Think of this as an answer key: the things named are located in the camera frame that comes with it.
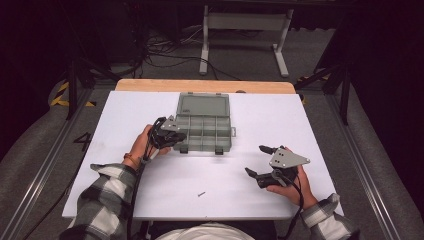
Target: person's left hand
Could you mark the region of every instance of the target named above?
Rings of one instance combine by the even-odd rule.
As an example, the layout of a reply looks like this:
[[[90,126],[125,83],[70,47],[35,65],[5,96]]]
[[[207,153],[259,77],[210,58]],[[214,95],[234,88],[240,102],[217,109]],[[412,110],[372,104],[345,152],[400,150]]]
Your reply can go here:
[[[144,128],[143,132],[137,136],[131,148],[131,151],[129,152],[129,154],[131,154],[131,157],[136,161],[139,161],[139,158],[140,157],[142,158],[144,155],[147,141],[149,140],[148,133],[150,129],[152,129],[152,125],[147,125]],[[152,145],[149,145],[149,149],[147,149],[148,156],[150,157],[155,151],[156,151],[156,148],[153,147]],[[165,155],[169,151],[171,151],[170,147],[162,148],[159,150],[159,153],[157,155]],[[122,163],[134,169],[137,168],[137,166],[135,166],[135,164],[130,159],[124,159]]]

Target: plaid shirt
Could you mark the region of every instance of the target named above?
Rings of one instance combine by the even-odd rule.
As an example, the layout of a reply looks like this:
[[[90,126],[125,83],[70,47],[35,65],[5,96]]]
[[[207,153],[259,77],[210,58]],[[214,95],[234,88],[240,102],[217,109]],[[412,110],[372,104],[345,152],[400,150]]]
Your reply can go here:
[[[77,216],[59,239],[126,239],[136,172],[123,164],[92,164],[91,168],[100,177],[81,193]],[[302,213],[311,239],[347,239],[359,232],[334,213],[338,202],[339,196],[332,194]]]

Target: white table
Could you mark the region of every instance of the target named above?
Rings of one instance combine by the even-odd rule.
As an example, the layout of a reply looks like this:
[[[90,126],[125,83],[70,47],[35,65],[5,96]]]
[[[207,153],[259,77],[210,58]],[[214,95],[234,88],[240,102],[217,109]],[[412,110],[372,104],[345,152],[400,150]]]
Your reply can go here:
[[[122,161],[136,136],[158,117],[175,115],[178,92],[110,93],[90,148],[65,205],[63,216],[76,215],[77,198],[98,174],[91,163]],[[229,153],[173,151],[147,165],[134,217],[148,220],[252,220],[291,218],[297,207],[260,189],[244,168],[271,172],[270,155],[258,146],[285,145],[308,157],[305,171],[318,199],[335,192],[299,96],[230,94],[231,122],[237,128]]]

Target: gray carpet floor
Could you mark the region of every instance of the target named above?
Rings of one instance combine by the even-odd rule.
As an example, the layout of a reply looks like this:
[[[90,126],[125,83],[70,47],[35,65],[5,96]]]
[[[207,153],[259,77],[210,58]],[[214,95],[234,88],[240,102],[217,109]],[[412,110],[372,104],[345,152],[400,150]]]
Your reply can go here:
[[[246,37],[234,31],[216,32],[210,39],[210,63],[222,72],[245,81],[288,81],[295,83],[301,76],[309,76],[317,64],[325,46],[333,34],[332,30],[290,31],[283,48],[283,55],[290,73],[289,78],[281,78],[271,44],[278,33],[260,32],[254,37]],[[200,57],[201,43],[191,41],[170,55]],[[181,62],[181,59],[151,56],[150,63],[144,64],[136,77],[153,79],[215,79],[211,68],[208,74],[198,73],[199,61],[188,61],[174,67],[166,67]],[[114,71],[127,68],[116,64]],[[233,80],[224,73],[217,72],[219,80]],[[361,229],[364,239],[386,239],[382,224],[376,215],[372,201],[361,182],[354,165],[352,153],[344,135],[338,127],[340,121],[331,111],[328,97],[322,94],[316,82],[299,91],[305,96],[305,111],[320,146],[345,215]],[[61,82],[52,89],[46,102],[56,94]],[[66,188],[79,162],[83,158],[83,144],[73,141],[86,132],[93,134],[107,96],[114,89],[110,80],[98,81],[89,100],[95,107],[84,107],[74,126],[64,141],[57,162],[31,212],[24,221],[17,239],[30,230],[47,212],[62,191]],[[0,233],[2,233],[19,207],[41,164],[49,154],[61,128],[66,124],[67,107],[52,106],[50,111],[34,123],[14,144],[0,164]],[[373,177],[380,196],[387,207],[399,239],[424,239],[422,218],[409,194],[396,174],[390,159],[384,151],[369,120],[364,113],[354,89],[351,89],[348,109],[349,130],[364,158],[367,169]],[[29,239],[53,239],[66,229],[71,220],[61,217],[66,196],[56,208],[31,234]],[[276,228],[284,234],[288,221],[276,221]],[[298,222],[291,239],[308,239],[308,229]]]

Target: person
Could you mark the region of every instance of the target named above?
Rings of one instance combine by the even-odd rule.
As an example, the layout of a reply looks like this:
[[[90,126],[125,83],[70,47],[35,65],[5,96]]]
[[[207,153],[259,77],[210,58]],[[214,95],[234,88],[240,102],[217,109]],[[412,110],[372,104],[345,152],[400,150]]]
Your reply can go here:
[[[99,178],[79,196],[77,215],[59,239],[127,239],[126,225],[131,217],[131,198],[136,182],[139,157],[148,141],[147,125],[138,135],[122,163],[92,164]],[[163,148],[158,155],[168,153]],[[311,239],[348,239],[359,230],[347,218],[334,212],[339,196],[332,194],[318,201],[312,194],[302,166],[298,167],[296,184],[301,185],[304,197],[302,219],[311,230]],[[299,205],[300,196],[293,186],[268,186],[267,191],[287,197]],[[273,221],[228,222],[155,222],[149,229],[151,239],[277,239]]]

